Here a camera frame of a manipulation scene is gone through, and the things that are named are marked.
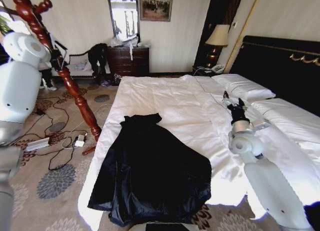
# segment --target carved wooden post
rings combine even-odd
[[[15,8],[19,16],[24,19],[32,32],[34,32],[39,41],[45,45],[50,51],[53,50],[50,35],[46,27],[42,23],[41,13],[52,7],[50,0],[44,0],[39,5],[33,5],[30,0],[13,0],[16,4]],[[101,133],[101,128],[97,124],[97,119],[90,109],[86,99],[79,92],[77,83],[70,77],[70,71],[67,67],[62,70],[57,70],[57,73],[62,77],[64,85],[68,92],[74,97],[75,104],[78,106],[84,121],[90,126],[91,133],[96,141],[98,141]],[[89,154],[94,151],[94,148],[84,151],[83,154]]]

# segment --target white duvet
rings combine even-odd
[[[223,92],[209,77],[122,78],[78,199],[79,213],[93,231],[98,230],[103,212],[87,208],[92,189],[106,153],[121,130],[120,122],[124,116],[132,115],[159,113],[160,126],[210,160],[212,179],[208,204],[237,206],[248,194],[256,217],[264,215],[244,175],[243,162],[228,149],[232,119],[222,105]],[[247,112],[249,119],[258,115],[253,108]],[[279,166],[303,204],[319,201],[320,177],[308,156],[276,127],[259,131],[257,136],[266,146],[264,155]]]

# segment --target wooden dresser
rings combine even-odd
[[[132,57],[133,60],[131,60],[129,47],[108,47],[106,58],[113,82],[115,82],[115,75],[122,77],[142,77],[149,75],[149,48],[133,48]]]

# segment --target power adapter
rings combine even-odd
[[[83,147],[85,145],[86,137],[82,134],[79,134],[78,137],[75,138],[74,146]]]

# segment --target framed painting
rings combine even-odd
[[[140,18],[170,22],[172,0],[140,0]]]

